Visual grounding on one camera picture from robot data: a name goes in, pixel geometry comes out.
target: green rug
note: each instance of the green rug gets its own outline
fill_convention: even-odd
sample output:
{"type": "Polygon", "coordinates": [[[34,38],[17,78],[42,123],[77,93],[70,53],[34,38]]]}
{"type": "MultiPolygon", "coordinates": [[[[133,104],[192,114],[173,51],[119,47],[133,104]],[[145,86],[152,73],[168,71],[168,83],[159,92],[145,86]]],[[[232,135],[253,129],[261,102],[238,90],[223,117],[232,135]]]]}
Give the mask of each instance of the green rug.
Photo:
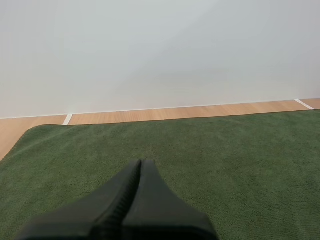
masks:
{"type": "Polygon", "coordinates": [[[320,238],[320,111],[43,125],[0,162],[0,239],[98,188],[131,159],[208,214],[222,240],[320,238]]]}

